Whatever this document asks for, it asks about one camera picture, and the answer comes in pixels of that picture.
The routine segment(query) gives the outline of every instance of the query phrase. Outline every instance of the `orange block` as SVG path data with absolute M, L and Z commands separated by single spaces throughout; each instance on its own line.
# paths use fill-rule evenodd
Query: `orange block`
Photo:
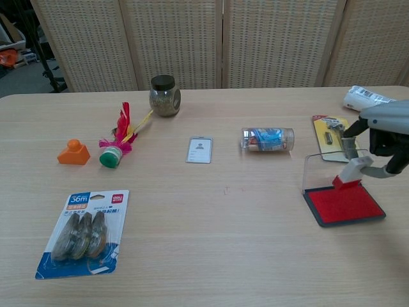
M 71 139 L 67 143 L 67 148 L 58 155 L 57 159 L 61 164 L 84 165 L 89 159 L 89 152 L 78 139 Z

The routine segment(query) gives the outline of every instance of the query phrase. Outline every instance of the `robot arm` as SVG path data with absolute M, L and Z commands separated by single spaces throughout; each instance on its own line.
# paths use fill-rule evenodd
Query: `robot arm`
M 358 157 L 355 137 L 369 129 L 369 151 L 392 159 L 382 168 L 368 166 L 360 171 L 370 177 L 387 178 L 400 174 L 409 164 L 409 100 L 380 104 L 362 110 L 359 119 L 343 133 L 347 158 Z

